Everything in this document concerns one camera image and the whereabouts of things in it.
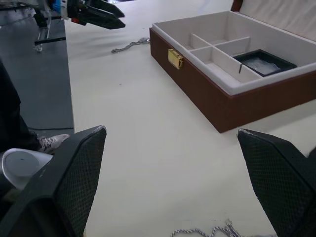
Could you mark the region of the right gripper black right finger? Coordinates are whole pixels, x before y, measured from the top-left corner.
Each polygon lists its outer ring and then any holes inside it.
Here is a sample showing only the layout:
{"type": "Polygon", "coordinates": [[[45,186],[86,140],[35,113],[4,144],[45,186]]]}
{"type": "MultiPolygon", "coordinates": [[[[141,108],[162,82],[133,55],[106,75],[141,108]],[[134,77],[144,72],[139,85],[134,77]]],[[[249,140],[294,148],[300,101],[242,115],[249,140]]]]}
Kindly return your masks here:
{"type": "Polygon", "coordinates": [[[254,193],[279,237],[316,235],[316,153],[247,129],[237,138],[254,193]]]}

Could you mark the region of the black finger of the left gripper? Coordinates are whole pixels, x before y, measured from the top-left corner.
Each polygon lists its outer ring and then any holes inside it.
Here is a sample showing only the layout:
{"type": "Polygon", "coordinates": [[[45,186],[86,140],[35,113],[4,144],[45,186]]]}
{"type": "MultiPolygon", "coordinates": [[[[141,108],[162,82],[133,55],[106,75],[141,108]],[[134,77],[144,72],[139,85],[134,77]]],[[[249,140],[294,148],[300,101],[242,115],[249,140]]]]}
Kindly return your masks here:
{"type": "Polygon", "coordinates": [[[125,17],[125,14],[118,7],[109,3],[107,0],[91,0],[89,6],[102,12],[111,13],[118,18],[125,17]]]}
{"type": "Polygon", "coordinates": [[[93,7],[81,8],[78,13],[80,21],[108,30],[125,28],[125,24],[114,14],[93,7]]]}

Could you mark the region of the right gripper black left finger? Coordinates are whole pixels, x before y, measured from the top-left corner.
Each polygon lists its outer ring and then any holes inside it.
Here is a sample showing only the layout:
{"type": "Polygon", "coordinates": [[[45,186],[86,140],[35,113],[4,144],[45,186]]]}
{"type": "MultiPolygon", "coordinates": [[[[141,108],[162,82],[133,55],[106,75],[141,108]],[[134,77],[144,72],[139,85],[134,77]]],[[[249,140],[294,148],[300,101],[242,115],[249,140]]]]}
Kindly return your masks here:
{"type": "Polygon", "coordinates": [[[107,130],[73,134],[54,155],[10,149],[1,160],[3,237],[81,237],[100,175],[107,130]]]}

